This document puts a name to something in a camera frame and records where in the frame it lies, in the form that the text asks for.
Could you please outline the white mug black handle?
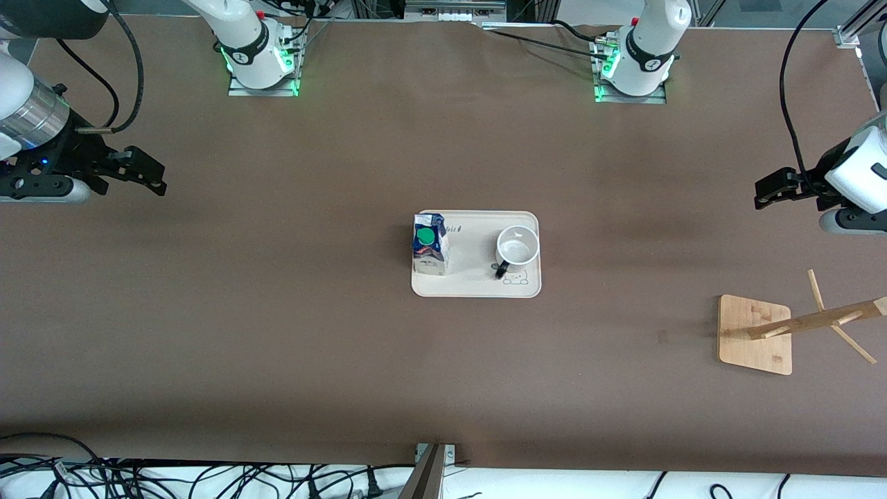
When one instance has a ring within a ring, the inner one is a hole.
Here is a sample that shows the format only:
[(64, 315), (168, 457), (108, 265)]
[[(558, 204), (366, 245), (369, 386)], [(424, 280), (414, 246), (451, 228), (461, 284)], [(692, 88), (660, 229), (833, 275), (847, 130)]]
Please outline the white mug black handle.
[(506, 274), (516, 274), (536, 262), (541, 253), (538, 234), (525, 225), (510, 225), (496, 239), (495, 278), (502, 280)]

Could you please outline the blue white milk carton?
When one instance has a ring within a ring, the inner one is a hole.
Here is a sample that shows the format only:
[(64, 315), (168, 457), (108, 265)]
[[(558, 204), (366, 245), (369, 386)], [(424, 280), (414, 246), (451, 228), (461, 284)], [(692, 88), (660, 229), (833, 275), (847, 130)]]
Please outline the blue white milk carton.
[(446, 219), (440, 213), (413, 216), (413, 270), (417, 274), (444, 276), (450, 263)]

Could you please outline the wooden cup rack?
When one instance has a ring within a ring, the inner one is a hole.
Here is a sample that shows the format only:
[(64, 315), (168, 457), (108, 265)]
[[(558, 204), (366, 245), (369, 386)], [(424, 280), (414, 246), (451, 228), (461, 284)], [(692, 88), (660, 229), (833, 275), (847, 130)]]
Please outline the wooden cup rack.
[(875, 365), (877, 359), (851, 338), (843, 328), (859, 320), (887, 317), (887, 297), (827, 308), (815, 271), (807, 277), (816, 312), (794, 317), (788, 306), (747, 297), (722, 295), (718, 299), (718, 360), (773, 375), (791, 375), (795, 335), (830, 329), (855, 353)]

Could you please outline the beige rabbit print tray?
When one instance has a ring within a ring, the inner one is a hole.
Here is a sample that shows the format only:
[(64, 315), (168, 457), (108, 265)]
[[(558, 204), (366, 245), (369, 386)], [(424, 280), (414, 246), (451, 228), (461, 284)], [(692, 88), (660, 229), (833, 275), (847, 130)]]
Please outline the beige rabbit print tray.
[(523, 268), (513, 265), (500, 279), (495, 260), (501, 231), (522, 225), (539, 233), (538, 218), (528, 211), (437, 211), (446, 222), (450, 243), (448, 272), (433, 276), (412, 271), (412, 290), (421, 297), (532, 298), (542, 290), (541, 258)]

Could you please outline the white power strip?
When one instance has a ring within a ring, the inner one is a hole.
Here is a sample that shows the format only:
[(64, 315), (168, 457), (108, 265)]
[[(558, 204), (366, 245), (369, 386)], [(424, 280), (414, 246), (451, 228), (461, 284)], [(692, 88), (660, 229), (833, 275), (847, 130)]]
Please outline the white power strip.
[(411, 21), (506, 22), (506, 0), (403, 0), (403, 18)]

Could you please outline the aluminium frame corner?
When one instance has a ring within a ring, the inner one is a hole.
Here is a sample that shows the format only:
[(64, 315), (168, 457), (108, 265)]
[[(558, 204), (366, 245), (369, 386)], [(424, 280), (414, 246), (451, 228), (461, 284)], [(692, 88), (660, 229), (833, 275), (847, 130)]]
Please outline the aluminium frame corner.
[(840, 49), (859, 46), (859, 36), (878, 22), (887, 20), (887, 0), (865, 0), (843, 24), (834, 28), (834, 43)]

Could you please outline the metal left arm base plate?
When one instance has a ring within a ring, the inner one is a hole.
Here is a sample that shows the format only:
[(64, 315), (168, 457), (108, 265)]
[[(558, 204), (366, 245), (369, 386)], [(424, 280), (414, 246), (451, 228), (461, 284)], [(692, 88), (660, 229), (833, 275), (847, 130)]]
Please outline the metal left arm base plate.
[(592, 67), (592, 81), (595, 86), (595, 101), (597, 103), (624, 103), (664, 105), (667, 103), (665, 83), (660, 82), (655, 91), (643, 96), (624, 94), (613, 85), (607, 75), (613, 72), (615, 67), (624, 59), (618, 48), (617, 31), (608, 31), (604, 35), (594, 37), (588, 43), (590, 53), (603, 55), (605, 59), (590, 58)]

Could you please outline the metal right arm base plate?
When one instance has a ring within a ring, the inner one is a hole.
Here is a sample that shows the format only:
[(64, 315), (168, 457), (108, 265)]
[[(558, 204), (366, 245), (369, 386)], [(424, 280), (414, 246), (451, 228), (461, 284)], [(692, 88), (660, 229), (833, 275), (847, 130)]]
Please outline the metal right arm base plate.
[(299, 95), (306, 34), (265, 18), (262, 44), (232, 49), (222, 45), (230, 73), (228, 94), (252, 97)]

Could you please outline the aluminium profile with bracket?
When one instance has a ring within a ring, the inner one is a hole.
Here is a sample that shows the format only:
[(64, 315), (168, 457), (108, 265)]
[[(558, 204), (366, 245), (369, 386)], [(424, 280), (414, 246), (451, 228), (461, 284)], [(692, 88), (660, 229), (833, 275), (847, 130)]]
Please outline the aluminium profile with bracket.
[(444, 471), (455, 458), (454, 444), (419, 444), (417, 464), (397, 499), (441, 499)]

